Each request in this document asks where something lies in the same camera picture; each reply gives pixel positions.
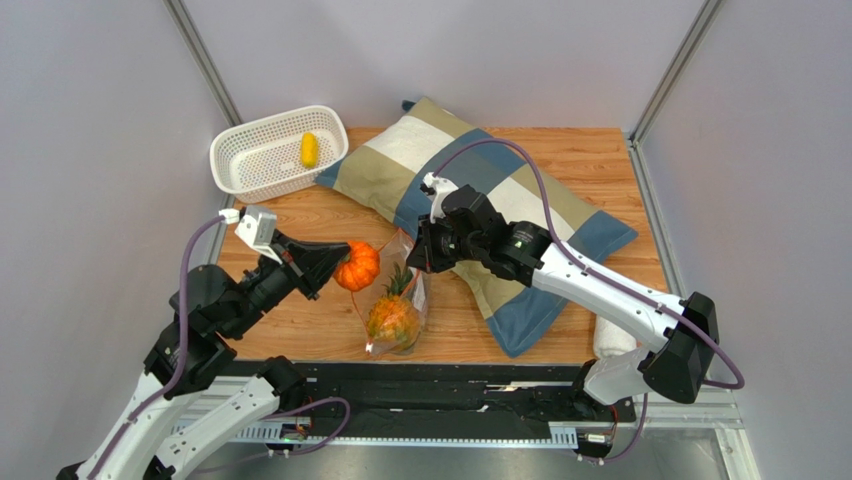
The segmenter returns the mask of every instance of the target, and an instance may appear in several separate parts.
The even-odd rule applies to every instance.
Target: plastic basket
[[[305,168],[302,135],[319,142],[319,161]],[[210,145],[216,185],[243,203],[258,203],[310,187],[317,175],[349,151],[340,117],[321,105],[279,113],[220,133]]]

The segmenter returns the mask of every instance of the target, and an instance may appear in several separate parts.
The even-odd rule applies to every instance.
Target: white wall
[[[848,0],[727,2],[643,148],[767,479],[852,467],[850,25]]]
[[[187,0],[243,120],[434,98],[485,126],[631,129],[701,0]]]
[[[0,65],[0,478],[54,478],[171,320],[226,125],[159,1],[0,2]]]

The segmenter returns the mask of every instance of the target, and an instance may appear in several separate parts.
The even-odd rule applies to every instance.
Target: pillow
[[[462,146],[490,137],[424,98],[396,124],[322,172],[317,183],[333,188],[417,235],[417,218],[430,210],[420,191],[423,175]],[[542,172],[556,232],[597,262],[636,238],[636,231],[579,199]],[[498,144],[474,147],[441,173],[456,185],[485,193],[507,222],[546,225],[530,167]],[[453,271],[470,286],[492,335],[509,357],[532,347],[568,303],[562,297],[501,280],[478,262],[459,262]]]

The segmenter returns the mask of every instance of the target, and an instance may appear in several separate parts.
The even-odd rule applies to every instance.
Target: wooden tabletop
[[[381,128],[348,130],[352,149]],[[524,147],[537,165],[575,194],[639,232],[606,265],[651,288],[665,289],[662,269],[627,148],[620,130],[595,128],[489,128]],[[396,231],[369,208],[331,189],[313,186],[263,205],[278,215],[278,229],[298,240],[363,240],[379,247]],[[257,254],[229,229],[221,265],[239,279]],[[436,363],[579,364],[593,357],[594,314],[569,304],[542,339],[525,354],[507,357],[482,319],[470,289],[454,273],[434,275],[429,319],[413,353],[386,354],[382,361]],[[284,355],[292,360],[367,361],[364,327],[349,292],[330,281],[318,301],[293,293],[231,346],[243,359]]]

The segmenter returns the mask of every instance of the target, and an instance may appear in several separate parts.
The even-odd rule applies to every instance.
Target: clear plastic bag
[[[366,350],[372,356],[410,353],[426,326],[427,276],[405,265],[413,248],[411,237],[397,230],[379,250],[379,276],[372,285],[352,294],[367,333]]]

